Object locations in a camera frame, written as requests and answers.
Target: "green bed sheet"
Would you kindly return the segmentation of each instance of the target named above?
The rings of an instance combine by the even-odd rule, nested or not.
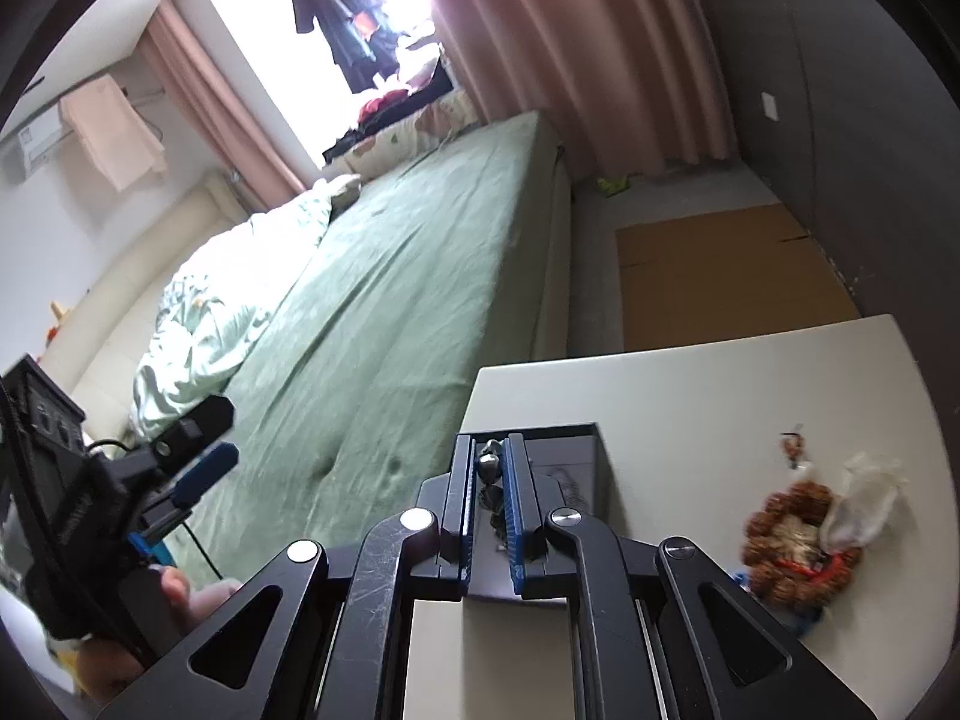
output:
[[[558,146],[540,114],[491,124],[333,221],[226,390],[240,464],[191,518],[224,574],[304,536],[358,541],[446,471],[479,368],[531,357]],[[189,542],[170,546],[208,579]]]

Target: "pink towel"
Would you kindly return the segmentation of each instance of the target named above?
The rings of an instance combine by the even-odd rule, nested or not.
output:
[[[149,170],[167,169],[162,143],[108,74],[64,95],[60,105],[61,116],[77,132],[86,156],[117,191]]]

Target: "headboard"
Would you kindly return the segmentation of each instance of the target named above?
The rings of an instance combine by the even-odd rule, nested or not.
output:
[[[222,173],[208,172],[110,263],[64,319],[40,367],[86,411],[83,427],[90,437],[125,432],[133,375],[176,269],[214,235],[247,218]]]

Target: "curtain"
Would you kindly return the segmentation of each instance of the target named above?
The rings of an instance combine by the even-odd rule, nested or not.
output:
[[[539,108],[575,177],[657,175],[733,155],[697,0],[433,0],[459,81],[488,121]]]
[[[304,191],[173,1],[160,1],[137,46],[176,107],[265,208]]]

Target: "white wall switch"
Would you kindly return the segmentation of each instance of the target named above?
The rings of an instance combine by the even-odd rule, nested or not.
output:
[[[767,119],[779,122],[779,113],[776,112],[776,98],[766,92],[760,92],[760,101],[763,103],[763,113]]]

